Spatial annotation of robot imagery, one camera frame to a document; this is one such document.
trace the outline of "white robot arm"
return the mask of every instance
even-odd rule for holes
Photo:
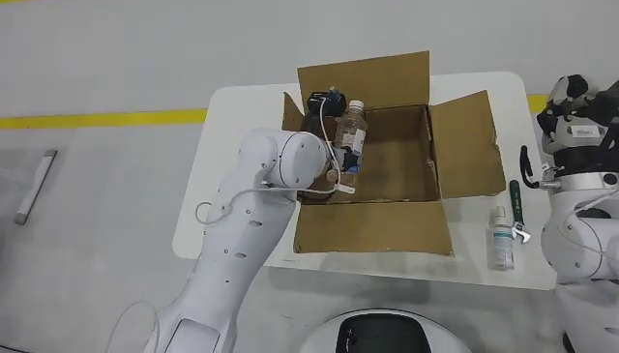
[[[537,119],[554,167],[531,183],[549,190],[542,250],[557,272],[570,352],[619,351],[619,82],[594,88],[581,75],[557,82]]]
[[[253,278],[279,242],[296,205],[330,162],[307,132],[251,131],[223,179],[206,223],[202,253],[179,298],[160,313],[161,335],[144,352],[231,352],[236,318]]]

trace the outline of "white bottle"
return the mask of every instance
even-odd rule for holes
[[[492,250],[490,265],[494,270],[514,269],[514,237],[512,226],[505,216],[505,207],[496,206],[491,212]]]

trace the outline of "box flap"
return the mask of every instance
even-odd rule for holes
[[[294,247],[299,253],[453,251],[440,201],[305,205]]]
[[[505,190],[487,92],[430,107],[438,182],[443,198]]]
[[[294,103],[288,93],[283,93],[283,119],[281,129],[289,132],[297,132],[303,123],[303,114]]]
[[[429,51],[303,67],[297,73],[304,104],[312,92],[331,86],[365,108],[429,101]]]

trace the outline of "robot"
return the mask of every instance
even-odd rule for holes
[[[554,166],[531,182],[526,148],[520,171],[529,188],[550,193],[542,249],[557,272],[569,352],[619,350],[619,81],[598,92],[581,75],[562,77],[538,115]]]
[[[316,131],[322,136],[325,103],[323,99],[318,111],[321,129]],[[206,226],[202,253],[183,293],[160,311],[159,327],[144,352],[232,352],[241,304],[288,226],[296,193],[309,191],[330,165],[339,169],[334,149],[317,134],[258,129],[245,137],[238,164],[221,182],[206,221],[198,218],[196,208],[196,217]],[[359,310],[331,319],[302,348],[302,353],[328,351],[470,353],[435,322],[389,309]]]

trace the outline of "bottle cap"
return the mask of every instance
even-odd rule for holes
[[[505,207],[502,205],[497,205],[492,209],[492,216],[494,218],[505,218]]]
[[[363,109],[364,103],[362,101],[350,101],[349,106]]]
[[[497,205],[490,211],[490,226],[511,226],[505,215],[505,207]]]

